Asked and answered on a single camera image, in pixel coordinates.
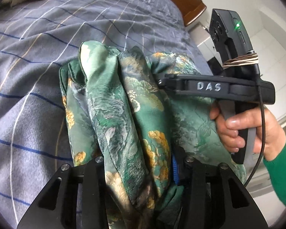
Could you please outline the green sleeve forearm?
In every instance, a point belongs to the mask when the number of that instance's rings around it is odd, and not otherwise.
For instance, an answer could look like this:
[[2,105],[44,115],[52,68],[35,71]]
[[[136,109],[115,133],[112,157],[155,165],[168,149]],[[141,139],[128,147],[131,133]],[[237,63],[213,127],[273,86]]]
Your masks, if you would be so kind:
[[264,159],[264,165],[269,172],[277,197],[286,206],[286,144],[274,160]]

